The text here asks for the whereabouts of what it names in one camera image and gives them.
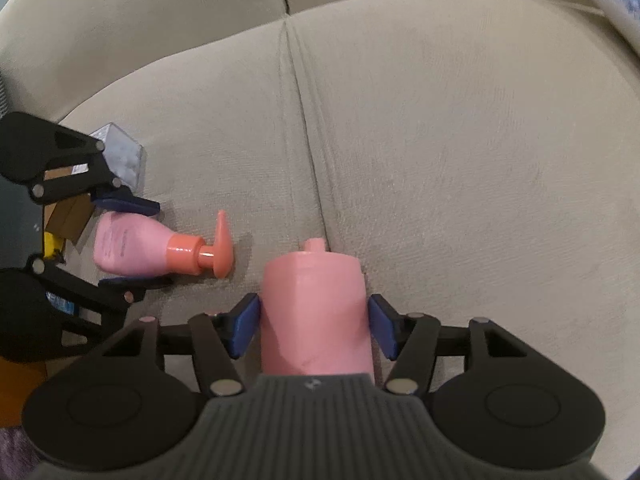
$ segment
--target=metal screw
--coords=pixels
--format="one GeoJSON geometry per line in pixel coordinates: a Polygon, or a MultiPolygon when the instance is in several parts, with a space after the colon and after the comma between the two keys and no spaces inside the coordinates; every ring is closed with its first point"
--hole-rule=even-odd
{"type": "Polygon", "coordinates": [[[218,379],[211,383],[209,390],[219,397],[230,397],[242,391],[242,384],[233,379],[218,379]]]}
{"type": "Polygon", "coordinates": [[[31,188],[31,192],[33,193],[34,197],[42,198],[44,195],[44,186],[42,184],[36,184],[31,188]]]}
{"type": "Polygon", "coordinates": [[[391,379],[386,389],[396,395],[411,395],[418,389],[418,383],[413,379],[391,379]]]}
{"type": "Polygon", "coordinates": [[[305,388],[311,391],[315,390],[316,388],[319,388],[320,386],[322,386],[322,381],[320,379],[316,379],[315,377],[309,379],[305,383],[305,388]]]}
{"type": "Polygon", "coordinates": [[[31,264],[31,270],[34,274],[42,274],[44,272],[44,262],[41,259],[36,258],[31,264]]]}

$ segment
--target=blue gripper pad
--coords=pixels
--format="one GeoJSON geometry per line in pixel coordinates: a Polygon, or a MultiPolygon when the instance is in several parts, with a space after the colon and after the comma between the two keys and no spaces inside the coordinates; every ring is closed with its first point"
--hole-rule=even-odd
{"type": "Polygon", "coordinates": [[[160,212],[160,204],[158,202],[133,195],[116,195],[107,192],[101,196],[92,197],[92,202],[102,209],[116,211],[118,213],[137,213],[144,216],[155,216],[160,212]]]}
{"type": "Polygon", "coordinates": [[[247,294],[227,314],[230,323],[230,340],[226,351],[232,359],[238,359],[246,352],[251,339],[260,325],[260,298],[252,292],[247,294]]]}
{"type": "Polygon", "coordinates": [[[395,311],[389,312],[391,308],[379,294],[373,294],[367,303],[369,310],[369,330],[376,339],[382,353],[390,361],[398,358],[398,342],[396,341],[396,327],[392,320],[393,315],[398,315],[395,311]]]}

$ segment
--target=circular pad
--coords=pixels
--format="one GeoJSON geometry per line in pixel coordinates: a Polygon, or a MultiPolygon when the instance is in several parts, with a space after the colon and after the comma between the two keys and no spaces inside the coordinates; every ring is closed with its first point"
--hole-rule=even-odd
{"type": "Polygon", "coordinates": [[[523,470],[557,468],[590,456],[604,409],[587,386],[552,363],[495,358],[433,394],[431,415],[459,448],[523,470]]]}
{"type": "Polygon", "coordinates": [[[194,425],[193,393],[153,364],[100,358],[64,370],[27,400],[22,424],[38,452],[63,467],[106,471],[146,462],[194,425]]]}

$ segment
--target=pink bottle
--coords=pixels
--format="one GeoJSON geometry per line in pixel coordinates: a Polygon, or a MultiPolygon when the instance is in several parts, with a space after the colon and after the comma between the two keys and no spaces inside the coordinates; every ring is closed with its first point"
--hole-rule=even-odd
{"type": "Polygon", "coordinates": [[[226,213],[218,211],[212,246],[199,236],[174,233],[147,216],[134,213],[102,215],[94,243],[94,262],[105,272],[120,276],[161,276],[169,272],[197,276],[212,269],[225,278],[234,262],[226,213]]]}
{"type": "Polygon", "coordinates": [[[322,238],[264,267],[262,371],[274,375],[367,373],[371,336],[360,261],[325,251],[322,238]]]}

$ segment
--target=yellow object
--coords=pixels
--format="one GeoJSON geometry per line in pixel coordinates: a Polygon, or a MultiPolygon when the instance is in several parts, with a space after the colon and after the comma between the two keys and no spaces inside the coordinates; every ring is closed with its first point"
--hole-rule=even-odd
{"type": "Polygon", "coordinates": [[[53,259],[62,256],[65,249],[65,239],[51,233],[44,232],[44,257],[53,259]]]}

